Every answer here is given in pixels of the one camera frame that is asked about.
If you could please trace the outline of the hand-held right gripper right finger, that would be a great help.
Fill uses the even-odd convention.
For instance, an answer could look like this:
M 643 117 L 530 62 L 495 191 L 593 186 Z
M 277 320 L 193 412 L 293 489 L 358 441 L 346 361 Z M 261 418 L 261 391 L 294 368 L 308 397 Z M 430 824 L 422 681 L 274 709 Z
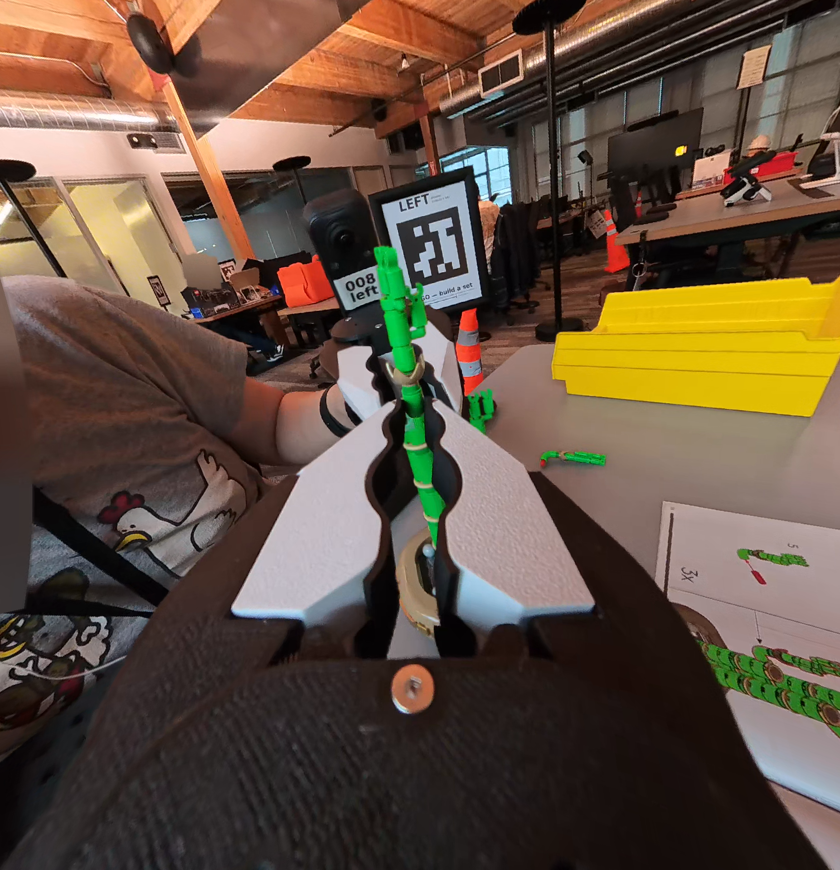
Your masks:
M 500 625 L 596 605 L 529 472 L 442 401 L 427 402 L 432 483 L 444 501 L 434 589 L 439 653 L 475 653 Z

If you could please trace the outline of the green lego bamboo plant model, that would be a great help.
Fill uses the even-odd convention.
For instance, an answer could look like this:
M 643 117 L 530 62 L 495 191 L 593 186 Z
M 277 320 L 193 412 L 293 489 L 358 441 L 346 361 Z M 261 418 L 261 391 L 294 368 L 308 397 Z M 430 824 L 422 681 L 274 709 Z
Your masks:
M 439 520 L 445 502 L 433 484 L 433 452 L 427 444 L 425 395 L 422 380 L 426 362 L 419 345 L 426 337 L 427 314 L 420 288 L 409 287 L 399 267 L 397 254 L 389 246 L 374 248 L 380 284 L 384 325 L 391 346 L 390 361 L 384 367 L 402 400 L 404 412 L 403 450 L 413 476 L 414 489 L 422 507 L 425 532 L 405 545 L 395 568 L 400 605 L 408 622 L 436 644 L 444 639 L 436 591 L 423 586 L 422 572 L 433 572 Z

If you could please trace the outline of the person's left forearm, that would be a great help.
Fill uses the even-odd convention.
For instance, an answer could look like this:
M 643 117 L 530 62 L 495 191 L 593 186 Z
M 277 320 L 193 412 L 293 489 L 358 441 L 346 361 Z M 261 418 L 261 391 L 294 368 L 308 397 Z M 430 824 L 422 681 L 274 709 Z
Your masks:
M 285 393 L 247 377 L 239 417 L 224 440 L 245 461 L 295 466 L 315 460 L 338 437 L 322 420 L 314 394 Z

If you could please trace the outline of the orange traffic cone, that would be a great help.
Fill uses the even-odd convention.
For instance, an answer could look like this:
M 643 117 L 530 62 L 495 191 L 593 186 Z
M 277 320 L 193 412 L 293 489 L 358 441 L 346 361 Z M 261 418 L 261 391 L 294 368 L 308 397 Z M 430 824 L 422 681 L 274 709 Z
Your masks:
M 465 396 L 469 396 L 484 380 L 479 336 L 477 310 L 472 308 L 463 311 L 456 337 L 456 358 Z
M 603 216 L 606 226 L 607 246 L 607 266 L 604 270 L 609 274 L 615 274 L 630 268 L 630 254 L 627 247 L 617 243 L 618 231 L 610 209 L 605 209 Z

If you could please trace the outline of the orange bag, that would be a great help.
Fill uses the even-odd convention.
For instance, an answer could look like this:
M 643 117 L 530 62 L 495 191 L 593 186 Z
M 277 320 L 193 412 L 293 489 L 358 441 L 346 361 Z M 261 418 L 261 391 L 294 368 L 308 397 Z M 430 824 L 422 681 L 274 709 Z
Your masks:
M 335 297 L 318 255 L 307 263 L 294 263 L 278 270 L 277 277 L 286 306 L 297 309 Z

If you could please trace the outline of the dark office desk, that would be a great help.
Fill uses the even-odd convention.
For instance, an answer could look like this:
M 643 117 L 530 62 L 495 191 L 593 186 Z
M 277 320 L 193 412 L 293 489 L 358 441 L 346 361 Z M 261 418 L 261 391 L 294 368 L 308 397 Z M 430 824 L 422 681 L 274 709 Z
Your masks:
M 283 308 L 278 314 L 293 334 L 293 345 L 301 351 L 320 346 L 329 340 L 332 328 L 342 316 L 336 298 Z

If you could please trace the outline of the white air vent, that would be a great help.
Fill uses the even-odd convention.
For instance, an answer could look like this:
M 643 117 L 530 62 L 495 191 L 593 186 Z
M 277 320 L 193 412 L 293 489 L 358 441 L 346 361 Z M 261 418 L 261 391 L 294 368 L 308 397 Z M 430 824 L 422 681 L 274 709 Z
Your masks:
M 522 82 L 523 78 L 523 50 L 518 49 L 479 70 L 478 84 L 481 99 L 490 98 L 510 86 Z

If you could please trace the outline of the person in grey shirt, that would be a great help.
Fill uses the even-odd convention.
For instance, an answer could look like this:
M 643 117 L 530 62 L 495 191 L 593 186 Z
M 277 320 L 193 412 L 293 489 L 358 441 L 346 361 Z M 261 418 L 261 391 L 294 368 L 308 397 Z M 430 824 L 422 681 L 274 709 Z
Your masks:
M 4 280 L 34 488 L 167 593 L 268 488 L 227 441 L 243 344 L 70 279 Z M 34 523 L 34 614 L 0 614 L 0 761 L 121 662 L 155 603 Z

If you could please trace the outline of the stack of yellow plastic bins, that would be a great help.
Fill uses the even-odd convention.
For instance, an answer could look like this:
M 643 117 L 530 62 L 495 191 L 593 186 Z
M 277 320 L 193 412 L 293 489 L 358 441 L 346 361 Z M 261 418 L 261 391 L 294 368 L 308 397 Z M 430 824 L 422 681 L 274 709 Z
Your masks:
M 556 337 L 571 395 L 809 418 L 840 361 L 840 276 L 617 291 Z

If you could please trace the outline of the black computer monitor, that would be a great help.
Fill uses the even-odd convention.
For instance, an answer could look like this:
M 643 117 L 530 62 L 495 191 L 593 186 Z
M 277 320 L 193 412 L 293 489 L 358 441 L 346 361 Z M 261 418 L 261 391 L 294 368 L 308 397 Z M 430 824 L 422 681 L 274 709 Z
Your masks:
M 704 109 L 665 113 L 624 133 L 611 136 L 607 170 L 611 176 L 637 181 L 666 169 L 690 169 L 697 158 Z

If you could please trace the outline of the grey work table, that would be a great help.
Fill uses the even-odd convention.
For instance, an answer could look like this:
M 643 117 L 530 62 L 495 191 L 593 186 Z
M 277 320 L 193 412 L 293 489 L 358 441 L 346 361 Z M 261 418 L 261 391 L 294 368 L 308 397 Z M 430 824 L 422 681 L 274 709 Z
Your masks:
M 680 201 L 665 219 L 633 223 L 618 235 L 617 245 L 701 243 L 720 248 L 768 237 L 782 237 L 840 219 L 840 185 L 802 190 L 787 183 L 771 185 L 771 201 L 726 206 L 720 197 Z

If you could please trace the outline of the red case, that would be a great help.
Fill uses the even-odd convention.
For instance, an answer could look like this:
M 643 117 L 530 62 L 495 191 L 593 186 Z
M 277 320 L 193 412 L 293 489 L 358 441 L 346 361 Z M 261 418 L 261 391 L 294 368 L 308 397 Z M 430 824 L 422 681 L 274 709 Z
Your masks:
M 781 179 L 796 171 L 797 156 L 796 150 L 764 150 L 729 168 L 723 180 L 726 184 L 730 184 L 736 179 L 734 170 L 743 168 L 749 169 L 752 177 L 759 181 Z

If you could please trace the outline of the white paper sign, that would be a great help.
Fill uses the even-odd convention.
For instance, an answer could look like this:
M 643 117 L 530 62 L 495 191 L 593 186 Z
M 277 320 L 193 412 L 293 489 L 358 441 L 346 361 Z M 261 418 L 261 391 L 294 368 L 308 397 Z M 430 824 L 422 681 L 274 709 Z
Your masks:
M 738 74 L 737 89 L 749 90 L 763 83 L 772 44 L 766 44 L 743 53 Z

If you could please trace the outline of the white stand with black board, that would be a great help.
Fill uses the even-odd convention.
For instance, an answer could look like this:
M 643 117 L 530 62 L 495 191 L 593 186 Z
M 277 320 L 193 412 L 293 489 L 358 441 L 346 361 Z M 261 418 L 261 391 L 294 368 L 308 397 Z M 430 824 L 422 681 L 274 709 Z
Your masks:
M 840 184 L 840 103 L 817 139 L 817 149 L 799 182 L 804 189 Z

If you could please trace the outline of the silver air duct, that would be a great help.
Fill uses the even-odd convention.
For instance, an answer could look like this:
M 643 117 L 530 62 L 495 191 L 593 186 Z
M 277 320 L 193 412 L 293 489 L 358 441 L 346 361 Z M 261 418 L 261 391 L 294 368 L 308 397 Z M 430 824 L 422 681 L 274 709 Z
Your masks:
M 673 59 L 689 40 L 737 36 L 752 27 L 809 2 L 630 2 L 595 19 L 555 31 L 555 71 L 558 81 L 568 75 L 588 83 L 598 64 L 601 72 L 616 71 L 631 60 Z M 438 111 L 447 118 L 457 117 L 495 102 L 546 76 L 546 45 L 543 36 L 522 49 L 523 78 L 506 83 L 487 96 L 478 83 L 466 84 L 452 94 L 440 97 Z

